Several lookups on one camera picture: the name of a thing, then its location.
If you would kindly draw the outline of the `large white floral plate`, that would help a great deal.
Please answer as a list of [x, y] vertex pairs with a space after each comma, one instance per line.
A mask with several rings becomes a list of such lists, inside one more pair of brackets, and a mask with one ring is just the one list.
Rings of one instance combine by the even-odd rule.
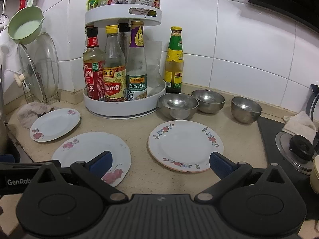
[[121, 138], [105, 132], [84, 133], [67, 140], [55, 151], [52, 159], [58, 160], [62, 167], [70, 167], [76, 161], [89, 162], [104, 151], [112, 153], [113, 167], [121, 164], [125, 177], [131, 166], [130, 149]]

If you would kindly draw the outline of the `small cream floral-rim plate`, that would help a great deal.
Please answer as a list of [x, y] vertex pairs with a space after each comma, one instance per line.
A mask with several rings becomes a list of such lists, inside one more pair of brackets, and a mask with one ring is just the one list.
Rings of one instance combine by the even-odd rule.
[[153, 129], [148, 138], [148, 149], [163, 166], [184, 173], [200, 173], [210, 168], [212, 152], [223, 154], [224, 145], [210, 127], [174, 120]]

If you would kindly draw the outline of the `black gas stove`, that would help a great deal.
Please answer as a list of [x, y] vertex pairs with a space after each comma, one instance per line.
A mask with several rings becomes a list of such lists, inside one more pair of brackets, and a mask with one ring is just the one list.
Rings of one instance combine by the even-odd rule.
[[264, 117], [259, 117], [257, 123], [261, 133], [267, 162], [269, 164], [278, 163], [288, 175], [306, 204], [306, 219], [318, 219], [318, 194], [312, 190], [310, 176], [297, 171], [282, 156], [276, 146], [275, 136], [282, 131], [284, 124]]

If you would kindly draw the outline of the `left white floral plate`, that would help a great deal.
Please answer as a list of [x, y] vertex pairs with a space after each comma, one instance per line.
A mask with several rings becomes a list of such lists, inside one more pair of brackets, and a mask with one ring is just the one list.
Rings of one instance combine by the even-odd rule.
[[80, 122], [81, 114], [70, 108], [57, 109], [38, 118], [31, 126], [30, 138], [36, 142], [48, 142], [72, 131]]

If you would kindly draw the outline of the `small steel bowl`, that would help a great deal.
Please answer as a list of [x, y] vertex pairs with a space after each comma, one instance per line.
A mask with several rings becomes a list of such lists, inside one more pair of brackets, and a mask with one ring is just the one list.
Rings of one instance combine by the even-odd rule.
[[238, 122], [248, 125], [261, 116], [262, 107], [251, 99], [233, 97], [231, 100], [231, 113]]

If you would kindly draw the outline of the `grey dish cloth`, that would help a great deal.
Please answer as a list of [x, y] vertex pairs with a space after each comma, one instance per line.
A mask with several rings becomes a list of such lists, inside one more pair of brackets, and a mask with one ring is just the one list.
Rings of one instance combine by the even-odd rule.
[[24, 128], [30, 129], [38, 118], [57, 109], [59, 109], [59, 107], [32, 102], [21, 107], [17, 113], [17, 119]]

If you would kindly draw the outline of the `steel lid with black knob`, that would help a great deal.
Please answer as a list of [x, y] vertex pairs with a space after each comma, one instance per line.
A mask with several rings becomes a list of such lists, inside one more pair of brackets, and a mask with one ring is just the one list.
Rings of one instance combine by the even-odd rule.
[[275, 143], [280, 154], [297, 171], [310, 176], [318, 151], [307, 138], [281, 131], [275, 136]]

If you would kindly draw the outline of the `middle steel bowl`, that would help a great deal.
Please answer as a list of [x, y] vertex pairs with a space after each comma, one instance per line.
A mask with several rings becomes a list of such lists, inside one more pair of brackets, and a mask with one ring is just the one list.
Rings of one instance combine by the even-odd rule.
[[211, 90], [194, 90], [191, 94], [198, 101], [198, 110], [206, 114], [216, 114], [223, 109], [225, 98]]

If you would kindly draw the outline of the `white stove cloth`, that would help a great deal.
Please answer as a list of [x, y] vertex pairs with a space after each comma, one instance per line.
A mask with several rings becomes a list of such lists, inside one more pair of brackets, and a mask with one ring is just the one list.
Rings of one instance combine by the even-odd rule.
[[285, 125], [282, 131], [290, 135], [303, 136], [313, 144], [317, 130], [315, 124], [305, 111], [301, 111], [295, 116], [284, 116], [283, 120]]

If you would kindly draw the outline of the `large steel bowl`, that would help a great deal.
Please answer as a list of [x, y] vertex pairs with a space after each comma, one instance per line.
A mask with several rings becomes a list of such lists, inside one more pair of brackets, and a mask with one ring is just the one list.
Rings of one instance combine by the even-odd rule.
[[171, 120], [189, 120], [197, 111], [199, 102], [183, 93], [166, 93], [158, 99], [159, 111]]

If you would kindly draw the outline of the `small glass pot lid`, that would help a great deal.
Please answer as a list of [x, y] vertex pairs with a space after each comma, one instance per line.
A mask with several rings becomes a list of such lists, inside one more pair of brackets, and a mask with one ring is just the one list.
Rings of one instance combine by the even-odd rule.
[[19, 88], [26, 85], [30, 93], [39, 101], [44, 100], [44, 92], [40, 84], [39, 76], [37, 74], [35, 64], [29, 56], [24, 45], [18, 44], [17, 53], [20, 60], [22, 72], [21, 74], [14, 74], [14, 80]]

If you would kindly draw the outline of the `red-label soy sauce bottle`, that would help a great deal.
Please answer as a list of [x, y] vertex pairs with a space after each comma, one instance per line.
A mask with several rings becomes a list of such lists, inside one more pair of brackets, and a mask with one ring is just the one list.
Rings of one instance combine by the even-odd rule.
[[103, 65], [104, 52], [98, 44], [98, 28], [89, 25], [85, 28], [87, 45], [83, 53], [83, 71], [87, 88], [87, 96], [90, 99], [104, 101]]

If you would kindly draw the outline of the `purple-neck fish sauce bottle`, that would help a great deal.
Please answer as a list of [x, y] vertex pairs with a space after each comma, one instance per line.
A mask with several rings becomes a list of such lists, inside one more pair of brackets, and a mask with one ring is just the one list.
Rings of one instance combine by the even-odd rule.
[[147, 97], [147, 63], [144, 51], [143, 21], [131, 22], [131, 38], [127, 54], [127, 100]]

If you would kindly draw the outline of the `yellow-cap vinegar bottle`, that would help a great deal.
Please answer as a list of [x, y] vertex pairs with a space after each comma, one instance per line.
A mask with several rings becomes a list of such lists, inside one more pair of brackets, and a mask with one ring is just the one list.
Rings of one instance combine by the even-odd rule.
[[127, 84], [125, 56], [118, 41], [118, 25], [109, 25], [106, 31], [103, 80], [106, 101], [126, 101]]

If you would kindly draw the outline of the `green-yellow oil bottle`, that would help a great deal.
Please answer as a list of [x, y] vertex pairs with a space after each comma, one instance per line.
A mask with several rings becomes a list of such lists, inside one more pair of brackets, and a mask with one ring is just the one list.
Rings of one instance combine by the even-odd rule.
[[182, 28], [172, 26], [164, 72], [167, 93], [181, 93], [183, 66]]

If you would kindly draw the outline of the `large glass pot lid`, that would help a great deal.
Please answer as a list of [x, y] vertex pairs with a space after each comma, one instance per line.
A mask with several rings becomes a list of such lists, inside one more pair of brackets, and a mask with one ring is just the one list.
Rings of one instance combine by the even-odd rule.
[[59, 82], [59, 66], [55, 44], [46, 32], [41, 33], [33, 45], [32, 60], [35, 64], [36, 71], [45, 74], [53, 74]]

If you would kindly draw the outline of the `green plastic ladle bowl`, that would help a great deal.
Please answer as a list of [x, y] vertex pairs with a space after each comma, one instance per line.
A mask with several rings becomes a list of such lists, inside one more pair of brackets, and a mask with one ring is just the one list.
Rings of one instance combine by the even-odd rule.
[[42, 9], [28, 0], [26, 7], [16, 12], [8, 25], [8, 35], [16, 43], [28, 45], [40, 34], [45, 19]]

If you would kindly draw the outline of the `white two-tier rotating rack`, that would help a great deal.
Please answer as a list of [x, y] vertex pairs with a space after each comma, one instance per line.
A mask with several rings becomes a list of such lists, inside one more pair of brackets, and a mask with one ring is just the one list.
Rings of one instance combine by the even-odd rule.
[[[132, 21], [143, 21], [144, 26], [159, 25], [162, 12], [154, 7], [140, 4], [111, 4], [96, 7], [86, 12], [85, 27], [93, 25], [98, 28], [99, 48], [104, 52], [106, 46], [106, 27], [118, 25], [118, 41], [125, 56], [125, 69], [130, 44]], [[144, 51], [153, 52], [156, 44], [144, 45]], [[166, 83], [156, 65], [147, 65], [147, 97], [133, 101], [98, 101], [87, 96], [83, 89], [86, 108], [97, 116], [105, 118], [136, 118], [157, 109], [158, 98], [166, 93]]]

